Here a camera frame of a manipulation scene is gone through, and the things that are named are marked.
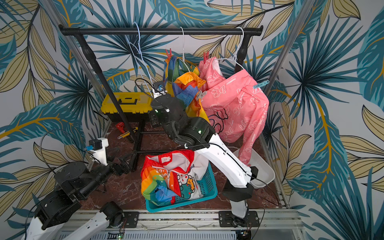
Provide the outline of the red clothespin on pink jacket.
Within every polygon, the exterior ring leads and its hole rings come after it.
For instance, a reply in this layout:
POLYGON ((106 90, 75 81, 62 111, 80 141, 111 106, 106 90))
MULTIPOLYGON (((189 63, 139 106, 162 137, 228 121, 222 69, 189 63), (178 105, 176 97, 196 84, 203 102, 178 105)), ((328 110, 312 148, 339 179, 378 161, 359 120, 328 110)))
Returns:
POLYGON ((206 52, 203 52, 203 63, 205 64, 206 61, 210 58, 210 52, 209 51, 206 51, 206 52))

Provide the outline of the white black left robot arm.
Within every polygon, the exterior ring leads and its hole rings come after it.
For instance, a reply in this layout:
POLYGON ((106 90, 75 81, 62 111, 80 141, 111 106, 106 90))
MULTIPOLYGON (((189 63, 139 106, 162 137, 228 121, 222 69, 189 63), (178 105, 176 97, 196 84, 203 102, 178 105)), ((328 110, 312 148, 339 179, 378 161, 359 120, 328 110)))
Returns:
MULTIPOLYGON (((91 193, 104 185, 110 176, 121 176, 131 172, 127 162, 129 156, 115 163, 112 158, 106 165, 98 165, 93 170, 82 163, 70 163, 54 176, 58 188, 49 193, 36 206, 30 223, 25 224, 23 240, 52 240, 60 229, 82 207, 91 193)), ((116 239, 124 236, 125 229, 137 227, 139 212, 125 212, 115 202, 104 204, 101 209, 66 238, 68 240, 89 240, 97 233, 114 228, 119 231, 116 239)))

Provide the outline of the teal clothespin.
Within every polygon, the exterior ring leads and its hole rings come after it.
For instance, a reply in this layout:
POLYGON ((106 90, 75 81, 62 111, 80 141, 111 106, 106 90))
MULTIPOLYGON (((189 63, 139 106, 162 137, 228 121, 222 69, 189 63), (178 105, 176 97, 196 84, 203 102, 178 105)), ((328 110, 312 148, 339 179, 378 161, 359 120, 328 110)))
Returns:
POLYGON ((263 82, 261 82, 261 83, 256 84, 255 86, 253 86, 253 88, 254 88, 254 89, 262 88, 262 87, 268 85, 269 83, 270 83, 270 81, 269 81, 269 80, 266 80, 266 81, 263 81, 263 82))

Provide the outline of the black clothes rack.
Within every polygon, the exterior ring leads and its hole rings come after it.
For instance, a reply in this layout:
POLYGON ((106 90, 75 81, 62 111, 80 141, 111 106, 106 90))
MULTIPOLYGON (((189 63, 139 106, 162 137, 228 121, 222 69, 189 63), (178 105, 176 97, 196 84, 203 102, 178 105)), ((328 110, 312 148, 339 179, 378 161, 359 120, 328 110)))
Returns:
MULTIPOLYGON (((185 37, 191 37, 192 41, 185 47, 186 63, 188 66, 196 66, 203 59, 203 52, 209 51, 211 57, 232 57, 236 46, 239 44, 239 36, 229 34, 228 29, 242 27, 251 28, 255 36, 263 33, 263 26, 247 23, 237 24, 213 24, 204 22, 183 23, 159 22, 140 23, 141 48, 144 60, 147 62, 153 81, 162 79, 164 64, 167 59, 165 49, 176 50, 176 56, 182 57, 182 31, 185 37)), ((105 94, 103 84, 93 70, 88 58, 98 61, 113 92, 121 92, 122 85, 126 85, 127 91, 136 91, 134 84, 134 64, 131 54, 126 47, 123 35, 128 35, 133 43, 138 40, 137 30, 132 23, 93 23, 86 21, 80 25, 60 26, 60 44, 64 59, 68 62, 68 77, 78 84, 73 87, 73 94, 66 95, 66 99, 76 111, 79 119, 83 121, 85 133, 96 131, 95 122, 99 119, 97 112, 101 107, 102 96, 105 94)), ((257 56, 255 52, 247 51, 243 62, 244 68, 256 79, 264 81, 268 78, 273 60, 266 54, 257 56)), ((222 71, 226 77, 234 73, 235 63, 226 62, 222 71)))

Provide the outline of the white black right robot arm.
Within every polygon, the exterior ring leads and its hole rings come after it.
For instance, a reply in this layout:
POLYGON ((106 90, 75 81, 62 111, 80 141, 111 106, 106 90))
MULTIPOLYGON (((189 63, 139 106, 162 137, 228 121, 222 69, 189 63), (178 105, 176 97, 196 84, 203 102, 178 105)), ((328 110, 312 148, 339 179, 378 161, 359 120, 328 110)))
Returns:
POLYGON ((251 181, 257 178, 258 168, 242 163, 205 119, 188 117, 184 103, 166 92, 164 82, 155 82, 152 88, 151 125, 162 127, 171 140, 206 158, 226 176, 223 195, 231 204, 232 224, 245 224, 249 214, 247 200, 254 191, 251 181))

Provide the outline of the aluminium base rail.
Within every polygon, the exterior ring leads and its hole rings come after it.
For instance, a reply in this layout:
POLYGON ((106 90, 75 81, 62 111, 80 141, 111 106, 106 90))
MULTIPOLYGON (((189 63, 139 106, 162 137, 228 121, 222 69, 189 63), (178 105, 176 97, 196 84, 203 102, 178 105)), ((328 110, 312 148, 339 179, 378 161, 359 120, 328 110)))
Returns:
POLYGON ((128 210, 136 217, 123 229, 106 228, 92 240, 307 240, 302 218, 292 209, 250 210, 248 223, 231 223, 224 210, 128 210))

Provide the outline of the rainbow striped jacket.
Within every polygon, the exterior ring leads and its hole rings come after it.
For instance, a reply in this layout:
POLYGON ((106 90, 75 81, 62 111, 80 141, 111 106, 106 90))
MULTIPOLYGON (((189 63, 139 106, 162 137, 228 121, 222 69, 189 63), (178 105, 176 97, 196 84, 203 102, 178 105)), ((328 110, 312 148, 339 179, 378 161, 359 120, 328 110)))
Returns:
POLYGON ((184 104, 188 117, 209 118, 197 95, 206 83, 199 77, 199 70, 195 66, 188 66, 177 56, 168 57, 164 64, 163 82, 166 91, 184 104))

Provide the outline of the pink hooded jacket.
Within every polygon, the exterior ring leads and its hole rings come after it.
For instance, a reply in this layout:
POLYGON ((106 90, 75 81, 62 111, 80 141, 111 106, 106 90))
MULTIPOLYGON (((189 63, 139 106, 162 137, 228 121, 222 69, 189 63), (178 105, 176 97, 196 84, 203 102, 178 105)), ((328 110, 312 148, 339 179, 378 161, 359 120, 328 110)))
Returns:
POLYGON ((200 61, 198 68, 199 77, 206 81, 202 106, 211 125, 224 142, 243 139, 238 158, 249 165, 255 140, 265 127, 267 96, 245 69, 225 78, 215 57, 200 61))

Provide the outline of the red handled tool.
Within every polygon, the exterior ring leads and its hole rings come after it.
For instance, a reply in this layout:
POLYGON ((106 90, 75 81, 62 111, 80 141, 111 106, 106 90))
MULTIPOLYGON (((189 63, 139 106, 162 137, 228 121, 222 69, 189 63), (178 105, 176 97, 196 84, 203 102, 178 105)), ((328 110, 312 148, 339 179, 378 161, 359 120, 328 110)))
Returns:
POLYGON ((121 132, 121 134, 124 134, 125 131, 125 124, 123 122, 119 122, 116 124, 116 128, 121 132))

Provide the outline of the grey clothespin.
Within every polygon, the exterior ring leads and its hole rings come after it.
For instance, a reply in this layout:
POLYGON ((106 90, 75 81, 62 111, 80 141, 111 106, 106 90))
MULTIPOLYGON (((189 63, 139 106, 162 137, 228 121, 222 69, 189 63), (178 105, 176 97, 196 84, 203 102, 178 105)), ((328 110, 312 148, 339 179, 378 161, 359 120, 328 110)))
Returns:
POLYGON ((204 91, 204 92, 198 91, 198 93, 196 95, 196 100, 198 101, 198 100, 203 99, 206 94, 207 94, 207 91, 204 91))

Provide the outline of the red clothespin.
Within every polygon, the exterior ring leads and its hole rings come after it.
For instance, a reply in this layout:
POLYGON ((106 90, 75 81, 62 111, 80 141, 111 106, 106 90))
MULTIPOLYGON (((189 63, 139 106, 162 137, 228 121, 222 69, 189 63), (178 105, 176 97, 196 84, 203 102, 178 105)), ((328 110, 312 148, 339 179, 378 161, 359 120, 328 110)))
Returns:
POLYGON ((203 63, 205 64, 206 61, 210 58, 210 52, 209 51, 206 51, 206 52, 203 52, 203 63))
POLYGON ((167 59, 171 60, 171 58, 173 56, 172 49, 169 49, 169 50, 165 49, 165 52, 166 52, 166 55, 167 55, 167 59))

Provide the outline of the white plastic tray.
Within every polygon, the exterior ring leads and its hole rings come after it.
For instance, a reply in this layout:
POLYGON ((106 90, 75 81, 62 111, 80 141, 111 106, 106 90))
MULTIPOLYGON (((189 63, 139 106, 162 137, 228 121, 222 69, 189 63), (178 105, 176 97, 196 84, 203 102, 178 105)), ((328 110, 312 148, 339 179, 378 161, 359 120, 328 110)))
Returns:
POLYGON ((257 179, 251 180, 251 185, 255 189, 264 188, 275 180, 275 171, 254 149, 252 149, 249 165, 258 169, 257 179))

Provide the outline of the light blue wire hanger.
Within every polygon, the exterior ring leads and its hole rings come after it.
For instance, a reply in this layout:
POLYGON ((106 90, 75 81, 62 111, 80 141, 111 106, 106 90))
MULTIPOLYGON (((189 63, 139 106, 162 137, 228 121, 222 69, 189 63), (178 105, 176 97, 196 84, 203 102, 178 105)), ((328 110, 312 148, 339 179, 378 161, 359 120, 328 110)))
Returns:
POLYGON ((146 93, 154 94, 154 81, 152 79, 150 68, 147 62, 144 60, 144 54, 141 48, 141 33, 139 24, 133 21, 133 26, 137 30, 138 40, 133 43, 128 35, 123 35, 126 42, 126 47, 131 54, 132 63, 134 64, 135 77, 142 83, 138 86, 140 90, 146 93))

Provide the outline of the red rainbow kids jacket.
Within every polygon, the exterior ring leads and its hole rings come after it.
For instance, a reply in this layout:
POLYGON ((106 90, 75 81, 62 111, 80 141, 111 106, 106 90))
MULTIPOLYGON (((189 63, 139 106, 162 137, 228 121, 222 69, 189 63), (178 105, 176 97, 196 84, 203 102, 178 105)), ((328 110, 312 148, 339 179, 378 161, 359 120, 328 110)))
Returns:
POLYGON ((198 181, 202 180, 209 160, 191 150, 178 150, 157 156, 147 155, 141 171, 141 193, 158 207, 182 200, 203 197, 198 181))

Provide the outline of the teal plastic basket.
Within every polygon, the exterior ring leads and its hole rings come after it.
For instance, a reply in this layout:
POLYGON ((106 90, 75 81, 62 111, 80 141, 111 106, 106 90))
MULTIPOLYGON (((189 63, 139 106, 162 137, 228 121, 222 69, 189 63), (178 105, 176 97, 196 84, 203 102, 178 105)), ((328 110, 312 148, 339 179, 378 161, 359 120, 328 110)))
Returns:
POLYGON ((211 164, 208 164, 206 173, 200 181, 194 181, 189 177, 180 185, 180 191, 181 195, 174 197, 170 205, 157 206, 146 200, 147 211, 157 213, 214 199, 218 195, 218 189, 211 164))

